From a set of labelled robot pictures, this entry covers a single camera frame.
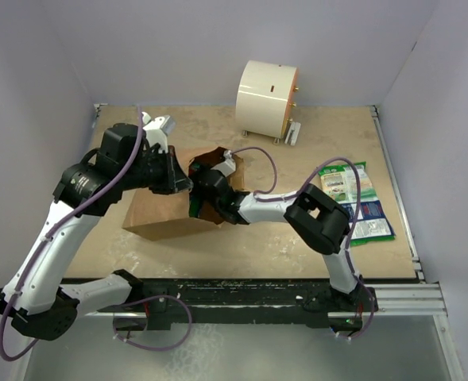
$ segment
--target cylindrical object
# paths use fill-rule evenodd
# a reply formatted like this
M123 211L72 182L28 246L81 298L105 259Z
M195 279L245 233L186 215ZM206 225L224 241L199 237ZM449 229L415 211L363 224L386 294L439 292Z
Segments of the cylindrical object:
M235 120L239 129L284 138L290 119L297 67L249 61L242 73Z

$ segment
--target brown cardboard box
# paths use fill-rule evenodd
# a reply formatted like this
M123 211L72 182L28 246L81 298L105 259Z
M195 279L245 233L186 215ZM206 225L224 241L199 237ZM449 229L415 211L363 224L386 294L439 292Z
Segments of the brown cardboard box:
M184 173L188 173L189 166L195 160L213 166L220 163L225 151L223 147L176 148L177 160ZM235 190L244 190L244 163L237 155L233 157L236 171L228 176L228 182ZM188 192L166 196L139 189L133 196L122 228L148 240L158 241L219 229L223 222L207 202L203 204L200 218L189 217Z

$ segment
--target black base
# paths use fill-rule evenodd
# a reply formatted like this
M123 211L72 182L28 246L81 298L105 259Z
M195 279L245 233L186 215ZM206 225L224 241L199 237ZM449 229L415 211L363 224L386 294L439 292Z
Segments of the black base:
M4 313L7 303L5 295L0 288L0 314ZM13 318L11 325L23 336L34 337L41 340L55 340L62 336L71 327L76 319L76 306L79 301L68 297L59 288L56 300L50 310L40 314L27 315L23 309L11 308L8 316Z
M358 324L352 317L357 311L369 310L367 293L360 287L350 295L330 288L321 279L143 279L145 297L169 294L178 297L191 310L194 323L215 324L301 324L310 328L342 326L337 318L330 320L330 312L348 312L345 330ZM376 294L375 310L378 310ZM102 312L144 312L144 306L129 309L109 307ZM186 323L183 307L169 299L149 304L149 319L116 320L118 329L170 329L172 323Z

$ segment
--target gray wall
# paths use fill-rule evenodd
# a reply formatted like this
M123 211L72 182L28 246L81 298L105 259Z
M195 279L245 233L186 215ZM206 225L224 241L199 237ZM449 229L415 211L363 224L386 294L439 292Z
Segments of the gray wall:
M381 107L418 254L468 376L468 0L441 1Z
M39 232L60 173L83 152L93 106L37 0L0 0L0 287ZM17 335L9 335L14 354ZM10 366L0 359L0 380Z
M382 101L436 0L42 0L95 102L233 104L248 60L302 104Z

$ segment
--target green package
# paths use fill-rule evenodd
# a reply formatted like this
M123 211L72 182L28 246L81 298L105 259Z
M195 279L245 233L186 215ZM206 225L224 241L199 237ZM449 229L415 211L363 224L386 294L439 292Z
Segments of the green package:
M361 209L358 214L351 245L365 244L370 241L390 241L396 236L387 220L377 192L366 174L366 162L356 163L361 184ZM350 165L331 165L319 172L322 191L347 210L350 225L357 202L357 187L354 171Z

